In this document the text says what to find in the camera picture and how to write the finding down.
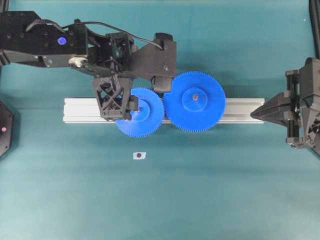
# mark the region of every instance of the blue light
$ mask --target blue light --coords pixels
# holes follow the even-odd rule
[[[59,45],[65,45],[67,43],[67,39],[65,37],[59,37],[58,38],[58,44]]]

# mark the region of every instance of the blue gear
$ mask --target blue gear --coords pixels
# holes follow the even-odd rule
[[[165,117],[164,104],[155,92],[147,88],[133,88],[131,95],[138,97],[139,111],[131,112],[131,120],[116,120],[115,124],[129,137],[147,137],[162,124]]]
[[[202,72],[186,72],[172,82],[172,91],[164,94],[167,117],[186,132],[213,128],[226,108],[226,95],[220,83]]]

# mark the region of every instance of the black mount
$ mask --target black mount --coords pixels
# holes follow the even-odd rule
[[[304,67],[287,71],[285,76],[287,90],[256,109],[251,117],[286,127],[286,142],[292,148],[312,148],[320,155],[320,60],[308,58]]]

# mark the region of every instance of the black cable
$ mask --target black cable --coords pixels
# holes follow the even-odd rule
[[[63,29],[69,28],[69,27],[74,26],[74,25],[87,25],[87,24],[95,24],[95,25],[105,26],[105,27],[110,28],[110,29],[113,29],[113,30],[115,30],[115,31],[119,31],[119,32],[121,32],[121,33],[127,34],[127,35],[131,36],[131,37],[134,38],[134,39],[137,39],[137,40],[146,42],[146,43],[148,43],[148,44],[152,44],[152,45],[158,47],[159,49],[163,50],[163,48],[162,48],[159,44],[157,44],[157,43],[155,43],[155,42],[153,42],[153,41],[144,39],[144,38],[139,37],[139,36],[135,36],[135,35],[127,32],[127,31],[124,31],[124,30],[122,30],[122,29],[120,29],[120,28],[117,28],[117,27],[115,27],[115,26],[111,26],[111,25],[109,25],[109,24],[106,24],[106,23],[103,23],[103,22],[100,22],[100,21],[82,21],[82,22],[76,22],[76,23],[73,23],[73,24],[64,26]]]

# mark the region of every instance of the gear teeth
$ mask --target gear teeth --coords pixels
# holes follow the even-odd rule
[[[207,79],[205,79],[204,81],[208,81],[207,85],[203,84],[203,82],[197,81],[197,78],[193,77],[193,75],[206,76]],[[183,84],[181,82],[178,82],[178,84],[173,85],[171,93],[168,93],[167,95],[166,94],[164,95],[163,100],[164,100],[164,102],[166,102],[166,104],[164,106],[166,108],[165,109],[165,113],[166,113],[167,118],[172,122],[172,124],[177,129],[180,129],[182,131],[189,132],[189,133],[199,133],[199,132],[204,132],[204,131],[212,129],[219,122],[219,120],[223,116],[223,113],[226,110],[226,93],[225,93],[222,85],[220,84],[220,82],[218,82],[214,77],[210,76],[209,74],[203,73],[203,72],[199,72],[199,71],[184,72],[184,73],[181,73],[178,76],[176,76],[175,79],[180,79],[180,81],[181,82],[184,81],[185,84]],[[177,97],[178,96],[182,96],[184,91],[186,91],[186,88],[200,88],[200,89],[206,90],[206,92],[208,92],[208,91],[210,91],[210,88],[208,88],[208,86],[210,85],[209,81],[211,81],[211,80],[215,81],[215,84],[213,84],[213,87],[215,88],[216,91],[218,91],[218,96],[221,97],[221,98],[224,98],[224,102],[220,100],[220,103],[219,103],[220,104],[220,108],[218,108],[218,113],[222,112],[221,117],[219,118],[218,116],[216,116],[216,120],[217,121],[213,121],[212,124],[207,122],[209,124],[207,126],[205,126],[206,124],[204,124],[203,128],[196,128],[195,127],[195,128],[192,129],[192,127],[190,127],[190,125],[189,125],[189,127],[186,127],[187,125],[183,124],[184,123],[184,119],[186,119],[186,121],[188,121],[189,117],[194,117],[195,114],[192,113],[192,114],[188,115],[188,113],[191,113],[191,111],[186,110],[186,108],[184,107],[182,101],[179,102],[180,99],[177,98]],[[170,112],[168,112],[168,106],[171,105],[171,104],[176,104],[176,106],[175,106],[174,110],[171,107],[170,110],[169,110]],[[183,111],[181,110],[179,113],[177,113],[178,110],[176,111],[176,109],[179,109],[179,108],[183,109]]]
[[[150,116],[147,119],[139,122],[138,126],[132,125],[133,128],[130,129],[131,131],[128,131],[127,128],[123,128],[123,123],[124,123],[122,122],[123,120],[116,121],[116,125],[119,128],[119,130],[126,136],[131,138],[136,138],[136,139],[143,139],[145,137],[148,137],[154,134],[160,128],[165,117],[165,106],[162,99],[154,91],[148,88],[144,88],[144,87],[133,88],[131,94],[137,96],[139,99],[142,99],[150,103],[149,107],[153,108],[151,113],[157,114],[157,115],[153,115],[153,117],[156,118],[156,119],[153,119],[153,121],[156,121],[157,124],[155,126],[152,126],[152,129],[150,129],[149,131],[146,131],[146,133],[141,132],[140,134],[134,133],[134,130],[137,130],[134,128],[139,128],[140,130],[142,130],[144,127],[151,128],[150,126],[146,125],[146,121],[151,119]],[[125,124],[130,125],[132,124],[132,122],[126,121]]]

